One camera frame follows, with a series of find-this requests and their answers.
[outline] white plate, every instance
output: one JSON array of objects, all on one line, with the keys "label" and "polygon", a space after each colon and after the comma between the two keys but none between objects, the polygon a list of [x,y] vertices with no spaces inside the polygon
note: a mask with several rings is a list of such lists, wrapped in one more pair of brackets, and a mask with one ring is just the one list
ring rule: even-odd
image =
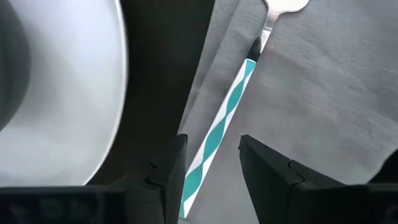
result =
[{"label": "white plate", "polygon": [[27,96],[0,132],[0,185],[83,185],[116,134],[127,83],[118,0],[11,0],[27,30]]}]

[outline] gray tablecloth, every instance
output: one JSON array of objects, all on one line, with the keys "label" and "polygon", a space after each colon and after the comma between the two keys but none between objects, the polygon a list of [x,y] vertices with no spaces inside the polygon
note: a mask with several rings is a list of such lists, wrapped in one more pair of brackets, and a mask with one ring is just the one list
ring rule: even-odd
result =
[{"label": "gray tablecloth", "polygon": [[[250,134],[346,184],[398,145],[398,1],[310,0],[280,16],[220,147]],[[261,0],[217,0],[180,132],[190,163],[262,28]]]}]

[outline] gray napkin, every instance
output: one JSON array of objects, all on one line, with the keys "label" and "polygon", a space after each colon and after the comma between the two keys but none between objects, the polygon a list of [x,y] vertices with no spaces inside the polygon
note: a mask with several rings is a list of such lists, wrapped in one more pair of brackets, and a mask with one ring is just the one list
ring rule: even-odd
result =
[{"label": "gray napkin", "polygon": [[[250,134],[346,184],[398,147],[398,2],[310,0],[279,17],[220,150]],[[180,132],[189,164],[262,28],[261,0],[217,0]]]}]

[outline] striped fork handle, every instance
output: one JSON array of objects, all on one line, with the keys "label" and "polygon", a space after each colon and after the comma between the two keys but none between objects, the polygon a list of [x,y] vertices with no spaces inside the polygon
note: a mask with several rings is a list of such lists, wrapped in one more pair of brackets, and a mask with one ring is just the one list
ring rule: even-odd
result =
[{"label": "striped fork handle", "polygon": [[186,218],[192,207],[193,201],[198,194],[199,188],[203,183],[210,164],[223,140],[224,134],[232,120],[236,107],[241,100],[244,89],[248,84],[251,74],[256,67],[256,62],[245,59],[236,76],[231,88],[228,90],[226,98],[221,104],[205,140],[202,142],[188,172],[185,176],[185,183],[182,193],[180,217]]}]

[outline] dark table surface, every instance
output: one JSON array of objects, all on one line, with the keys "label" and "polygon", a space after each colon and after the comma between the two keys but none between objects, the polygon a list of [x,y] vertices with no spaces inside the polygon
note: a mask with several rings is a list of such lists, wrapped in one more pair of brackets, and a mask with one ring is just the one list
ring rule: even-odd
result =
[{"label": "dark table surface", "polygon": [[214,0],[122,0],[129,42],[129,87],[114,145],[90,184],[127,172],[140,178],[147,160],[178,130]]}]

